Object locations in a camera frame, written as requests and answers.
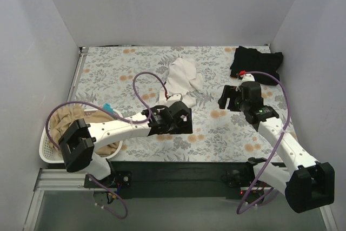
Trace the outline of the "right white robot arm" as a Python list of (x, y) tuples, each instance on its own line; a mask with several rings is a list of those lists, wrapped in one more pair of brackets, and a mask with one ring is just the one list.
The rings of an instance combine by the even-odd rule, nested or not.
[(249, 158), (248, 170), (244, 173), (249, 186), (244, 199), (254, 186), (263, 182), (282, 193), (296, 213), (334, 202), (334, 168), (328, 162), (319, 162), (285, 131), (279, 114), (264, 104), (259, 83), (247, 81), (237, 87), (225, 85), (218, 105), (220, 109), (242, 112), (245, 120), (271, 144), (286, 166), (286, 170), (282, 170), (270, 159)]

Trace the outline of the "white t shirt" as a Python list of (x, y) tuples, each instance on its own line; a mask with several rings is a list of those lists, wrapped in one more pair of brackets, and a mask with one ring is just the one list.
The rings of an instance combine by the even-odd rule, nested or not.
[[(197, 72), (196, 63), (191, 59), (177, 58), (169, 66), (169, 74), (165, 80), (165, 87), (168, 95), (182, 94), (182, 102), (188, 107), (192, 108), (196, 105), (196, 99), (192, 97), (191, 93), (198, 91), (203, 92), (203, 76)], [(164, 105), (165, 99), (164, 88), (159, 91), (158, 105)]]

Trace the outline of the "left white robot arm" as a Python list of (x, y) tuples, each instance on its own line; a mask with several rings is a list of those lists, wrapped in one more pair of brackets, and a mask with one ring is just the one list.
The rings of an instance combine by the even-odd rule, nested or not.
[(182, 101), (171, 106), (156, 105), (124, 120), (101, 123), (75, 120), (58, 141), (68, 173), (92, 175), (104, 188), (115, 181), (110, 162), (96, 151), (112, 143), (152, 135), (192, 133), (192, 110)]

